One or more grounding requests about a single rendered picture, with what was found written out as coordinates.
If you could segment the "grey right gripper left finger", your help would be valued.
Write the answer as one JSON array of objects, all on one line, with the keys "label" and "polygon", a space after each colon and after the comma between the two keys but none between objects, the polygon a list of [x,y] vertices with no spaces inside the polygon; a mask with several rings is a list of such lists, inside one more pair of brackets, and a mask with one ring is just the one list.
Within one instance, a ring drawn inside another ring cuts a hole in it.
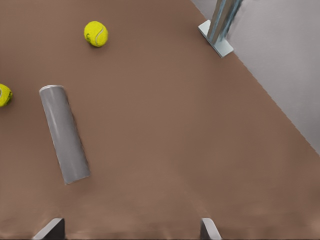
[{"label": "grey right gripper left finger", "polygon": [[52,219],[32,240],[65,240],[65,219]]}]

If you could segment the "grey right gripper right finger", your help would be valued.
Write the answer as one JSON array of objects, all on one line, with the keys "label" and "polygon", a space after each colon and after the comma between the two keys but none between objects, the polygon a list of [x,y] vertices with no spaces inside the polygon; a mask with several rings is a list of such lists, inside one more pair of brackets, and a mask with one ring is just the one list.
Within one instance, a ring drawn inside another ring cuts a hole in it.
[{"label": "grey right gripper right finger", "polygon": [[200,221],[201,240],[222,240],[222,237],[211,218],[202,218]]}]

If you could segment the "grey tennis ball tube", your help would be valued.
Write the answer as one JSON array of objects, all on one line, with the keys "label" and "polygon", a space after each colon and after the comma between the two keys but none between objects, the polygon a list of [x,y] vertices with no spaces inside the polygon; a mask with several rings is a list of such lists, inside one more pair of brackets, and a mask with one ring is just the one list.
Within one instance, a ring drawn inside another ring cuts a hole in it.
[{"label": "grey tennis ball tube", "polygon": [[39,95],[64,183],[89,177],[91,172],[65,88],[47,85]]}]

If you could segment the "yellow tennis ball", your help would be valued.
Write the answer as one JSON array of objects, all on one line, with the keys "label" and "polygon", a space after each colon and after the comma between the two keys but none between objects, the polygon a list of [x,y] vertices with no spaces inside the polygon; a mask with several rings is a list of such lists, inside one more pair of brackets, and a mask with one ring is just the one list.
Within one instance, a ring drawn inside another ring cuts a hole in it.
[{"label": "yellow tennis ball", "polygon": [[13,97],[13,93],[9,87],[0,83],[0,107],[7,106]]},{"label": "yellow tennis ball", "polygon": [[84,28],[84,38],[92,46],[100,48],[107,43],[109,32],[102,23],[91,21]]}]

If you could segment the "silver frame post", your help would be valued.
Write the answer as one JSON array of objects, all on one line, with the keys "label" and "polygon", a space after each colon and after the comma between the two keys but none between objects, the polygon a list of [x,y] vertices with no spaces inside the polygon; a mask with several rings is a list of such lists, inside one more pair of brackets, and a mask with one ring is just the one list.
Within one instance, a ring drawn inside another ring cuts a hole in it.
[{"label": "silver frame post", "polygon": [[226,36],[243,1],[217,0],[211,20],[206,20],[197,27],[221,58],[234,51]]}]

